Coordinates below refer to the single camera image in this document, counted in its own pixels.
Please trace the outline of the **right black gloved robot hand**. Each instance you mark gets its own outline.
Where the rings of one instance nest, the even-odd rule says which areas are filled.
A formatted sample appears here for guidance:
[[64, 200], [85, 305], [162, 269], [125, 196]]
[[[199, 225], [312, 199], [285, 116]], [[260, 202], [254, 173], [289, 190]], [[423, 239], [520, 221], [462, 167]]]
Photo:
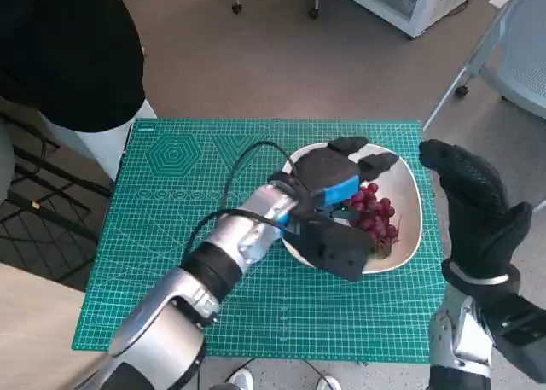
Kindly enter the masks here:
[[419, 152], [448, 200], [452, 261], [476, 279], [506, 274], [531, 228], [533, 206], [510, 205], [494, 166], [464, 148], [433, 139], [420, 143]]

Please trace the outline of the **left bare black robot hand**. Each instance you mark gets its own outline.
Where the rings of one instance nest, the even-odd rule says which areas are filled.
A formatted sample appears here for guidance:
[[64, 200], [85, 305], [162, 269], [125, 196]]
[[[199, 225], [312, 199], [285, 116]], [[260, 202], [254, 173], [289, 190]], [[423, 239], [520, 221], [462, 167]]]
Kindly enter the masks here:
[[372, 192], [362, 189], [362, 183], [373, 183], [398, 162], [391, 152], [349, 159], [367, 144], [365, 137], [338, 137], [297, 159], [293, 175], [309, 192], [315, 210], [327, 212], [346, 202], [355, 204], [357, 212], [366, 208]]

